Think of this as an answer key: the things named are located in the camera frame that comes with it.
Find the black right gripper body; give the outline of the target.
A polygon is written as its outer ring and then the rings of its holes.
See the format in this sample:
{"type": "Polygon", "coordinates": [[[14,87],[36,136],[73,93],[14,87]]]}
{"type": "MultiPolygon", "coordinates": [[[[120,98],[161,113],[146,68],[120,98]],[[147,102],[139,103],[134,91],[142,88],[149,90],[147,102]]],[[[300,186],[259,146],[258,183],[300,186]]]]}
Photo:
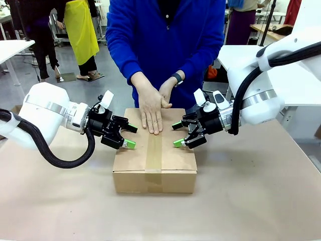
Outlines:
{"type": "Polygon", "coordinates": [[[198,133],[211,135],[223,130],[220,114],[217,108],[211,112],[205,112],[202,108],[200,108],[196,111],[196,113],[197,121],[199,123],[199,128],[197,129],[198,133]]]}

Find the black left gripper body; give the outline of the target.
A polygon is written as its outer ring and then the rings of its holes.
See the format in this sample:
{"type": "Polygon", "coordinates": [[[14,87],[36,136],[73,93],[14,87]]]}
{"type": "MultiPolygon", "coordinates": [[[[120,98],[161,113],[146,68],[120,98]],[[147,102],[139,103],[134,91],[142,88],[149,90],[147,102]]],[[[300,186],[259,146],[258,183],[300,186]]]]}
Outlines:
{"type": "Polygon", "coordinates": [[[87,117],[87,130],[92,136],[120,137],[120,117],[113,115],[112,111],[92,107],[87,117]]]}

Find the person's right hand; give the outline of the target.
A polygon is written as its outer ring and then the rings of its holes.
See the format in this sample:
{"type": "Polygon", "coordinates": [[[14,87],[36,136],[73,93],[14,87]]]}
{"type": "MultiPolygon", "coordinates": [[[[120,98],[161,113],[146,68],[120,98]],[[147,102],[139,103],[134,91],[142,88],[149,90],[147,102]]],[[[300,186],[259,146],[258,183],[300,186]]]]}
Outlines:
{"type": "Polygon", "coordinates": [[[172,104],[156,90],[142,72],[132,75],[131,83],[138,93],[138,104],[141,123],[150,134],[158,135],[163,130],[162,108],[170,108],[172,104]]]}

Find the person's left hand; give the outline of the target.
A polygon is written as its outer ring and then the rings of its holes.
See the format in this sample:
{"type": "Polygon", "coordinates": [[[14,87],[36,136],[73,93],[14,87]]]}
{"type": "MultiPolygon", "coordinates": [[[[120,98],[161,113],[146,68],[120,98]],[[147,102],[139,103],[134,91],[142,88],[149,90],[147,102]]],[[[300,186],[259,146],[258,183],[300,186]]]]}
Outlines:
{"type": "Polygon", "coordinates": [[[166,101],[166,103],[170,103],[171,93],[177,82],[178,81],[175,77],[170,77],[161,85],[159,92],[166,101]]]}

